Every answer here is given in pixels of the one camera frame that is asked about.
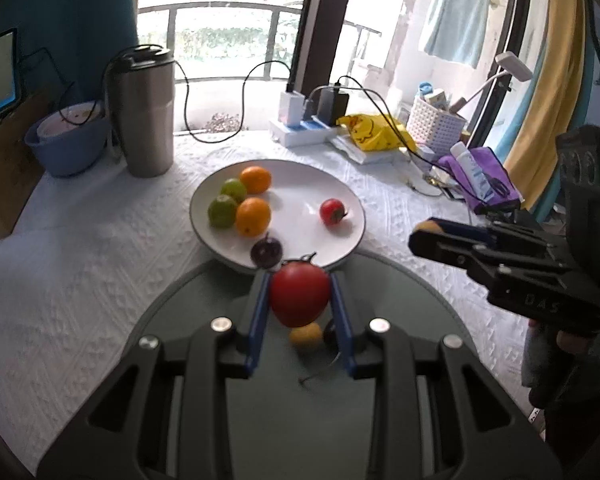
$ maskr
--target textured white tablecloth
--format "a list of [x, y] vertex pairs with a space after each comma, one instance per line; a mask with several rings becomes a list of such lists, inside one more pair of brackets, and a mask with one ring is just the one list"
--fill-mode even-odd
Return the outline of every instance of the textured white tablecloth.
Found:
[[357, 166], [326, 145], [293, 152], [246, 132], [208, 145], [175, 138], [173, 167], [131, 177], [103, 158], [82, 175], [46, 174], [13, 234], [0, 240], [0, 434], [32, 471], [52, 439], [116, 363], [140, 315], [173, 280], [210, 258], [189, 223], [189, 200], [209, 174], [250, 158], [288, 158], [345, 182], [366, 210], [363, 246], [413, 270], [451, 303], [482, 362], [523, 406], [526, 320], [486, 303], [464, 272], [414, 257], [413, 225], [467, 221], [464, 205], [427, 198], [391, 164]]

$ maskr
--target towel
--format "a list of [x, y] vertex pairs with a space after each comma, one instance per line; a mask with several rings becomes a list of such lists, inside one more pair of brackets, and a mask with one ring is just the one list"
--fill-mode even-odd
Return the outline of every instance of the towel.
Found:
[[432, 0], [418, 48], [476, 68], [491, 0]]

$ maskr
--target orange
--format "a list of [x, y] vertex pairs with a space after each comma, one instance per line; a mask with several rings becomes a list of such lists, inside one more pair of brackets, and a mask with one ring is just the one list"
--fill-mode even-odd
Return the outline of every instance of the orange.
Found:
[[299, 351], [314, 349], [322, 344], [322, 329], [315, 322], [292, 328], [289, 333], [289, 341]]
[[260, 166], [249, 166], [240, 173], [240, 182], [250, 195], [258, 195], [271, 186], [271, 174]]
[[271, 208], [269, 203], [257, 197], [244, 200], [235, 213], [235, 228], [242, 236], [259, 236], [269, 227]]

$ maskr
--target yellow fruit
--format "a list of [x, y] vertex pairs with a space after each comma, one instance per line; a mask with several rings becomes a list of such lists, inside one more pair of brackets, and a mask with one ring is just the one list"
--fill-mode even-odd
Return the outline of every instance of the yellow fruit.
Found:
[[413, 228], [413, 232], [416, 231], [429, 231], [430, 233], [444, 234], [444, 229], [436, 224], [433, 220], [423, 220], [416, 224]]
[[240, 182], [250, 195], [264, 193], [271, 186], [271, 174], [260, 166], [249, 166], [240, 173]]
[[289, 341], [298, 350], [311, 350], [322, 343], [322, 329], [317, 323], [294, 328], [289, 333]]
[[242, 236], [260, 236], [271, 222], [269, 203], [261, 198], [247, 198], [235, 212], [235, 228]]

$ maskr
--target green lime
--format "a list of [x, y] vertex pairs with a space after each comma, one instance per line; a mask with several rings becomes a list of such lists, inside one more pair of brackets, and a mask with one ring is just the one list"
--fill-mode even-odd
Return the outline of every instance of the green lime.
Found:
[[217, 196], [206, 210], [211, 227], [227, 229], [235, 222], [238, 203], [228, 195]]
[[247, 188], [237, 178], [225, 180], [220, 189], [221, 195], [229, 195], [238, 204], [247, 198]]

